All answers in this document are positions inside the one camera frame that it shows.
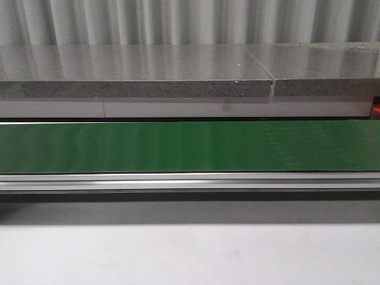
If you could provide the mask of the grey granite slab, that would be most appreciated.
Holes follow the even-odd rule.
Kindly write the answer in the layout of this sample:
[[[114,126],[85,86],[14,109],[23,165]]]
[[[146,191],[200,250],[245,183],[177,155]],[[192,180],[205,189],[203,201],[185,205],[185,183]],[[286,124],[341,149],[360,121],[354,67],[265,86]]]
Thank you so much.
[[[379,43],[247,45],[274,81],[274,97],[379,95]]]
[[[271,78],[242,45],[1,47],[1,97],[256,98]]]

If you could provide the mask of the grey granite slab right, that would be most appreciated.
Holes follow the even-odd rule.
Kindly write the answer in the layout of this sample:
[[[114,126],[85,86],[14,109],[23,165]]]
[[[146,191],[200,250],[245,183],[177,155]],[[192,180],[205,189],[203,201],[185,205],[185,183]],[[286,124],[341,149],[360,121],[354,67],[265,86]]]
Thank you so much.
[[[274,97],[379,95],[379,43],[247,45],[274,81]]]

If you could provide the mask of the white pleated curtain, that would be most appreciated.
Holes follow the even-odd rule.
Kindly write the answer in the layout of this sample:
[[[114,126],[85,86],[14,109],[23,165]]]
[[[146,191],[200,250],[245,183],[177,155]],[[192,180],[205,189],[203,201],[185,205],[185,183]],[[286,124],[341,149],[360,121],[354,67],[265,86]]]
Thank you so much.
[[[378,40],[378,1],[1,2],[1,45]]]

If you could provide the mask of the grey granite slab left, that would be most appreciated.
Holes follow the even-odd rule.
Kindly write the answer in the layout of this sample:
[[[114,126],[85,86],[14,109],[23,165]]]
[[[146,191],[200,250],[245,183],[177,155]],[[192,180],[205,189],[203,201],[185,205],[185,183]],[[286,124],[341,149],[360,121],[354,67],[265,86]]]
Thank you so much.
[[[242,45],[1,47],[1,97],[256,98],[271,78]]]

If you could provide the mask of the green conveyor belt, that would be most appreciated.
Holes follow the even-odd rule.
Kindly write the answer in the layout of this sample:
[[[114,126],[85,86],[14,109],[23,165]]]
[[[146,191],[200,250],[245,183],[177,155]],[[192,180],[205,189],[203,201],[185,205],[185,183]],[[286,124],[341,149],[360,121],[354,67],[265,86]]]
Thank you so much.
[[[2,173],[377,171],[379,122],[198,121],[1,126]]]

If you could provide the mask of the aluminium conveyor side rail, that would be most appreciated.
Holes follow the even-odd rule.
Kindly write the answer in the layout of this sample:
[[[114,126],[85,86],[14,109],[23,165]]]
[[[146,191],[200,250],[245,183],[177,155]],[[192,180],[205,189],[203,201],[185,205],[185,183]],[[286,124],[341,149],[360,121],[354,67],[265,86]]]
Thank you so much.
[[[378,191],[379,172],[2,175],[2,194]]]

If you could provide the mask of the red plastic tray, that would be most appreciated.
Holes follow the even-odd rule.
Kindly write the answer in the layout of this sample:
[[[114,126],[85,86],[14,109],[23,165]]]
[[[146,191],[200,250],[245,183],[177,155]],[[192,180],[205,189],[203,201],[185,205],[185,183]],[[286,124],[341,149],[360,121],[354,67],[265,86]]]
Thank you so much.
[[[380,104],[374,104],[372,108],[371,119],[380,120]]]

